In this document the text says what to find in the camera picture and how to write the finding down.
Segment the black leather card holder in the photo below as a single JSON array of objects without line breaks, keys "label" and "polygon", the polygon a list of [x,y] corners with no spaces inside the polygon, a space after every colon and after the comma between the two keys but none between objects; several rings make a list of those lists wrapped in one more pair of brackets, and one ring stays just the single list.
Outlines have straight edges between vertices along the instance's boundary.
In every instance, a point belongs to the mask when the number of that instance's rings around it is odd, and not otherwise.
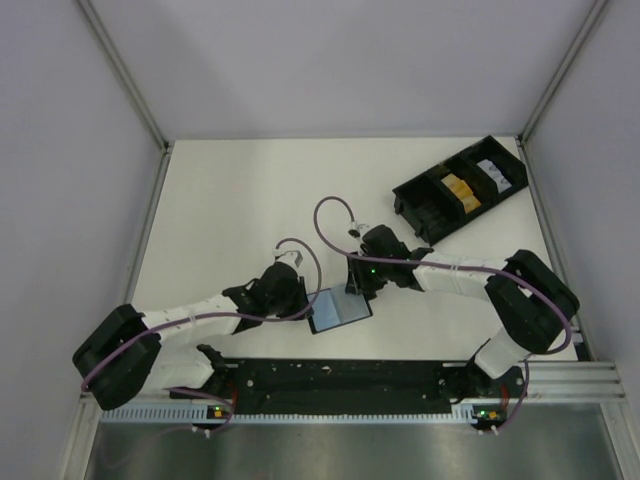
[{"label": "black leather card holder", "polygon": [[321,290],[308,319],[313,334],[320,334],[373,316],[369,301],[362,294],[347,292],[341,284]]}]

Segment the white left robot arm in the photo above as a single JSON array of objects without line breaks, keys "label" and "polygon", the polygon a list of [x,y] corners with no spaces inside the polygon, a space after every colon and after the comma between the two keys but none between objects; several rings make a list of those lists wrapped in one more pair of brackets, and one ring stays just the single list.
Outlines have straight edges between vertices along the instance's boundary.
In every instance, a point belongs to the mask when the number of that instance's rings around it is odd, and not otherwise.
[{"label": "white left robot arm", "polygon": [[74,352],[72,363],[82,390],[103,410],[114,410],[141,393],[203,387],[221,368],[206,343],[213,337],[311,313],[303,276],[277,260],[261,277],[190,305],[146,312],[131,304],[116,307]]}]

